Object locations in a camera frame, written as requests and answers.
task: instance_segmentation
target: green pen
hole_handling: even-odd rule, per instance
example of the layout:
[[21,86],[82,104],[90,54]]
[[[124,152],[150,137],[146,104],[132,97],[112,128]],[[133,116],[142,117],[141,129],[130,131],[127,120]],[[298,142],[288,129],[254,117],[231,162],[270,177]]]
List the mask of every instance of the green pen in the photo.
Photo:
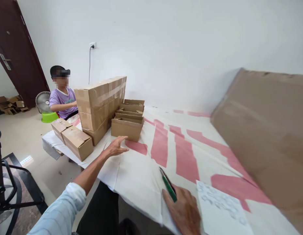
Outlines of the green pen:
[[173,188],[173,186],[172,186],[172,184],[171,184],[169,178],[168,178],[167,175],[165,174],[165,172],[162,170],[161,167],[159,167],[159,168],[160,168],[160,172],[161,172],[161,175],[162,175],[162,179],[163,179],[163,181],[164,181],[164,184],[165,184],[165,186],[167,187],[167,190],[169,191],[169,194],[170,194],[172,200],[173,200],[174,202],[176,202],[176,201],[177,201],[177,193],[175,192],[175,189]]

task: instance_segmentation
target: purple t-shirt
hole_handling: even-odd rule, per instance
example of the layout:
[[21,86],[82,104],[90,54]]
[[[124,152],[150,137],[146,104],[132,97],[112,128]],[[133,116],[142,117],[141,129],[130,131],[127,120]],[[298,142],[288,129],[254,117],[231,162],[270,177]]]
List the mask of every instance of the purple t-shirt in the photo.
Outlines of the purple t-shirt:
[[[67,93],[68,93],[68,95],[64,94],[62,91],[60,91],[58,89],[53,90],[50,95],[49,106],[51,107],[51,105],[54,105],[54,104],[73,103],[74,101],[76,101],[74,91],[71,88],[67,88]],[[58,114],[59,114],[60,118],[65,119],[72,112],[75,112],[77,110],[78,110],[78,108],[76,106],[76,107],[72,107],[72,108],[69,108],[69,109],[66,109],[63,111],[59,111]]]

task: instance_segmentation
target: table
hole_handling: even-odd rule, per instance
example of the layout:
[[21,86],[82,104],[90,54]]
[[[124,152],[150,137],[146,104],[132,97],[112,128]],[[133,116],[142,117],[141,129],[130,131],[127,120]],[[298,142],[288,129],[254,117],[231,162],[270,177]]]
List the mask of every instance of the table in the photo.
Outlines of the table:
[[[209,114],[145,106],[144,119],[139,142],[122,143],[130,151],[108,159],[98,175],[129,205],[179,234],[161,195],[165,185],[160,166],[172,183],[187,188],[197,199],[196,180],[238,198],[254,234],[299,234],[250,178],[211,125]],[[78,116],[68,121],[81,129]],[[52,157],[59,157],[58,150],[82,168],[113,139],[109,130],[81,162],[53,131],[42,137],[43,147]]]

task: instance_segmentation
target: door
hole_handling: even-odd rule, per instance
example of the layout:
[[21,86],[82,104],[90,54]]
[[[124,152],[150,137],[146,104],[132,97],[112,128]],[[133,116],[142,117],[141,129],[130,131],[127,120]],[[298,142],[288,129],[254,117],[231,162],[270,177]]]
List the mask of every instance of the door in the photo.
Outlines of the door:
[[16,0],[0,1],[0,62],[29,108],[50,91]]

